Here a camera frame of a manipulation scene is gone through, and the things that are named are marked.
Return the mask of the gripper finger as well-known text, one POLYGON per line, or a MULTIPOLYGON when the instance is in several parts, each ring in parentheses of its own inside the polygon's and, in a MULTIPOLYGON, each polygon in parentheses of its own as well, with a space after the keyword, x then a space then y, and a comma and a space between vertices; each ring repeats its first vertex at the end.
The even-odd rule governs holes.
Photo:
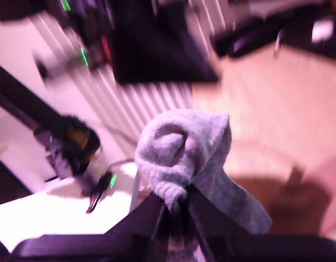
POLYGON ((164 212, 163 200, 152 192, 137 208, 109 229, 104 236, 129 233, 151 237, 164 212))
POLYGON ((184 1, 107 1, 106 6, 118 83, 219 80, 189 33, 184 1))
POLYGON ((188 211, 197 232, 211 239, 222 237, 226 240, 244 240, 250 234, 229 216, 221 212, 194 185, 187 188, 188 211))

